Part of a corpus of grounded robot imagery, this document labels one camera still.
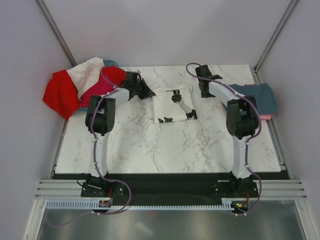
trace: white wall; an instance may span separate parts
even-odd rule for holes
[[[302,0],[260,70],[275,91],[275,116],[293,175],[320,223],[320,1]]]
[[[75,60],[255,65],[290,0],[44,0]]]
[[[62,118],[42,97],[70,64],[33,0],[0,1],[0,239],[23,236]]]

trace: teal cloth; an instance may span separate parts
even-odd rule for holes
[[[119,67],[119,65],[115,62],[115,61],[112,61],[112,60],[103,60],[103,64],[105,66],[115,66],[115,67]]]
[[[232,84],[230,87],[245,96],[254,96],[256,109],[260,115],[276,114],[279,112],[275,94],[267,83],[248,86]]]

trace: white marble tabletop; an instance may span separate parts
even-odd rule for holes
[[[228,84],[253,84],[248,65],[210,66]],[[137,96],[116,109],[115,125],[107,147],[110,173],[221,173],[233,165],[233,141],[226,113],[217,98],[201,98],[198,80],[185,66],[123,67],[140,70],[151,89],[193,87],[191,97],[197,120],[155,124],[152,99]],[[85,126],[86,113],[78,110],[69,119],[55,172],[88,173],[92,136]],[[249,165],[255,172],[279,172],[280,166],[265,121],[261,134],[251,141]]]

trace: white cloth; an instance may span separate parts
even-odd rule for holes
[[[172,122],[187,120],[185,111],[171,99],[172,90],[180,90],[180,95],[184,103],[191,109],[195,109],[191,99],[192,86],[182,84],[177,87],[160,87],[153,92],[156,96],[152,97],[154,109],[154,121],[159,124],[159,119],[165,121],[164,118],[172,118]]]
[[[98,82],[100,70],[104,66],[102,58],[94,57],[67,70],[73,84],[78,90],[79,99],[89,88]]]

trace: white towel with black pattern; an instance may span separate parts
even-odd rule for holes
[[[172,100],[174,90],[179,90],[183,103],[192,110],[195,109],[191,98],[192,86],[182,84],[177,87],[160,87],[154,90],[152,97],[154,109],[154,121],[156,124],[179,122],[190,118],[185,110]]]

